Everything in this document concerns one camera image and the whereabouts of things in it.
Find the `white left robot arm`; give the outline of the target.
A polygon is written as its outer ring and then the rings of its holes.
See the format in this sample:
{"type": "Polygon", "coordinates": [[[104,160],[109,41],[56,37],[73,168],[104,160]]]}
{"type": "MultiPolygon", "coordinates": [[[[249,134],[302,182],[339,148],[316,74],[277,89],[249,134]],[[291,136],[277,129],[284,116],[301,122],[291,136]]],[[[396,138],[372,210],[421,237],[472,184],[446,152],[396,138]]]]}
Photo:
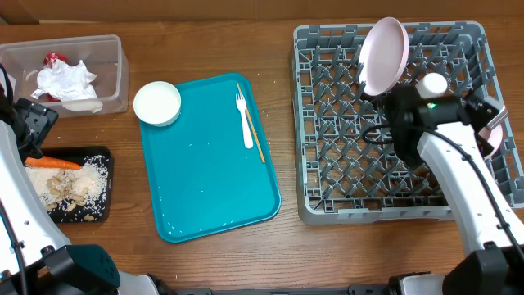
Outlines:
{"type": "Polygon", "coordinates": [[[40,158],[58,114],[15,101],[1,72],[1,292],[3,294],[153,295],[167,289],[152,275],[118,271],[100,246],[74,245],[59,230],[25,172],[40,158]]]}

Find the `white napkin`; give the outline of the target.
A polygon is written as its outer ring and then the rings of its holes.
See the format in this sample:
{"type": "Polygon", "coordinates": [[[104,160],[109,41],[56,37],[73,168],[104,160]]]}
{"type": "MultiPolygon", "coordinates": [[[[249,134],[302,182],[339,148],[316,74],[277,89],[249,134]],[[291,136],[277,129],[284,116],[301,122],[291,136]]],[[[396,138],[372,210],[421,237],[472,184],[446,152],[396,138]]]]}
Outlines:
{"type": "Polygon", "coordinates": [[[62,102],[70,111],[99,112],[102,103],[92,82],[97,78],[82,60],[76,66],[57,61],[53,68],[42,69],[37,75],[37,89],[62,102]]]}

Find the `wooden chopstick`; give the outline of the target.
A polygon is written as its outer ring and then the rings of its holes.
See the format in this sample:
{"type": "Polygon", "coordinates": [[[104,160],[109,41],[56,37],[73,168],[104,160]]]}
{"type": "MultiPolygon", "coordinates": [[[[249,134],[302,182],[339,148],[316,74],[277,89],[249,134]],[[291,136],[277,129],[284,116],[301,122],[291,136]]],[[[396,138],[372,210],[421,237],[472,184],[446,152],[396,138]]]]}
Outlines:
{"type": "MultiPolygon", "coordinates": [[[[245,98],[245,96],[244,96],[244,94],[242,92],[242,88],[241,88],[239,83],[237,83],[237,91],[246,100],[246,98],[245,98]]],[[[264,156],[264,152],[262,150],[262,147],[261,147],[261,144],[260,144],[260,141],[259,141],[259,138],[258,138],[258,134],[255,131],[255,126],[254,126],[253,120],[251,119],[251,114],[250,114],[249,108],[247,106],[247,101],[246,101],[246,116],[247,116],[248,125],[249,125],[250,130],[251,130],[253,144],[257,146],[258,152],[260,154],[260,160],[264,164],[266,162],[265,156],[264,156]]]]}

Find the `large pink plate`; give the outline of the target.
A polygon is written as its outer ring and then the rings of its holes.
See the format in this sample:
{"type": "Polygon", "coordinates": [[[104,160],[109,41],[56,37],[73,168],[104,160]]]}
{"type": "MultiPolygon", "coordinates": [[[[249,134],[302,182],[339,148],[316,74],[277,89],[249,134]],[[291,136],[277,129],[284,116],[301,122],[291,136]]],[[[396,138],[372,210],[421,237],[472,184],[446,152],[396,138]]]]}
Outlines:
{"type": "Polygon", "coordinates": [[[392,89],[403,74],[409,55],[409,37],[393,17],[380,19],[368,32],[359,54],[363,65],[359,82],[364,92],[377,96],[392,89]]]}

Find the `white plastic fork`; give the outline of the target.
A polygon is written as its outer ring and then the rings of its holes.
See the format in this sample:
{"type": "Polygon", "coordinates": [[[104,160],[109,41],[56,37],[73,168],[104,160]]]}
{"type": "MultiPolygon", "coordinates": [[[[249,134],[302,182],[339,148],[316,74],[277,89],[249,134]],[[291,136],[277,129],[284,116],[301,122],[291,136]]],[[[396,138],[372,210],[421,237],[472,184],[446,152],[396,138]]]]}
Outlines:
{"type": "Polygon", "coordinates": [[[242,136],[244,141],[244,146],[247,149],[253,148],[253,139],[251,135],[251,130],[248,125],[247,116],[246,116],[246,100],[242,97],[240,93],[236,95],[236,106],[240,112],[242,120],[242,136]]]}

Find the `white bowl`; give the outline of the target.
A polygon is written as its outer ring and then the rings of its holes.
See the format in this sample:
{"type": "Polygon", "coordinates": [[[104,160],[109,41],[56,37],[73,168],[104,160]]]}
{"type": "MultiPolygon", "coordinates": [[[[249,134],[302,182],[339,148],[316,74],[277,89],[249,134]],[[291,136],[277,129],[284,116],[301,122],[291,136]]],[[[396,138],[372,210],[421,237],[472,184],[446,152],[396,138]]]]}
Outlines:
{"type": "Polygon", "coordinates": [[[156,127],[172,124],[181,111],[181,95],[165,81],[154,81],[141,87],[133,100],[135,115],[142,122],[156,127]]]}

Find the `red snack wrapper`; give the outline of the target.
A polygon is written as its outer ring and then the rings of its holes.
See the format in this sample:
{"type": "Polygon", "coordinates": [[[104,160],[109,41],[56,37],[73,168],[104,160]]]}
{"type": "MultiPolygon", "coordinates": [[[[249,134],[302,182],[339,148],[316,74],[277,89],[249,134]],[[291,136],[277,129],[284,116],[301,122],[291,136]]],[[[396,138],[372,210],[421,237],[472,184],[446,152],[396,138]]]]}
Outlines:
{"type": "MultiPolygon", "coordinates": [[[[68,58],[61,54],[54,53],[54,52],[48,53],[43,60],[43,69],[51,69],[54,67],[57,61],[67,62],[67,60],[68,58]]],[[[43,92],[41,90],[35,90],[34,93],[32,94],[32,97],[35,99],[39,99],[39,97],[42,95],[43,95],[43,92]]],[[[59,99],[53,97],[52,95],[48,93],[46,94],[46,96],[47,96],[48,102],[59,102],[59,99]]]]}

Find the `pink bowl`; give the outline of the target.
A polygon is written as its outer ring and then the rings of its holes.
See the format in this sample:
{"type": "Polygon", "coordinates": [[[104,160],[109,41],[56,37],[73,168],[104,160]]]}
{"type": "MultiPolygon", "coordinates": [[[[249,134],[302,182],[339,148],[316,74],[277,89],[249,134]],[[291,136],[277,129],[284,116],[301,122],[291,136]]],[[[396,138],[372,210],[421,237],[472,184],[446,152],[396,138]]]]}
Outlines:
{"type": "Polygon", "coordinates": [[[492,157],[500,148],[501,143],[503,142],[504,131],[502,125],[498,125],[493,130],[483,128],[478,133],[487,143],[492,147],[490,153],[483,152],[482,155],[485,160],[492,157]]]}

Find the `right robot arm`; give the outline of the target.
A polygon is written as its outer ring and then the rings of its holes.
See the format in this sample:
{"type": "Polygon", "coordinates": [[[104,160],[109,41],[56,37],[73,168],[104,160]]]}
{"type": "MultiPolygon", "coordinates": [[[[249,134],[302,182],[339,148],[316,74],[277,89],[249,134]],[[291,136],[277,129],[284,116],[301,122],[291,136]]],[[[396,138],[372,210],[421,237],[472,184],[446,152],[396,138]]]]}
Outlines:
{"type": "Polygon", "coordinates": [[[523,223],[477,146],[470,116],[454,96],[422,98],[414,86],[385,99],[397,156],[436,177],[463,240],[464,260],[446,275],[406,275],[400,294],[521,294],[523,223]]]}

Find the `white plastic cup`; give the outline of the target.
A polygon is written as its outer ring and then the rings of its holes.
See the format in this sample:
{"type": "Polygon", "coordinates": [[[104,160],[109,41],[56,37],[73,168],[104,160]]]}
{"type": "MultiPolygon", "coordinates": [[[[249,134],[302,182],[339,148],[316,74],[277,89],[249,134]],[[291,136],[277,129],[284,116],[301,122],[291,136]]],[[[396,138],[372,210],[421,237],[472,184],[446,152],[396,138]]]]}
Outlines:
{"type": "Polygon", "coordinates": [[[437,98],[442,96],[448,88],[446,78],[438,73],[425,75],[416,85],[418,94],[424,98],[437,98]]]}

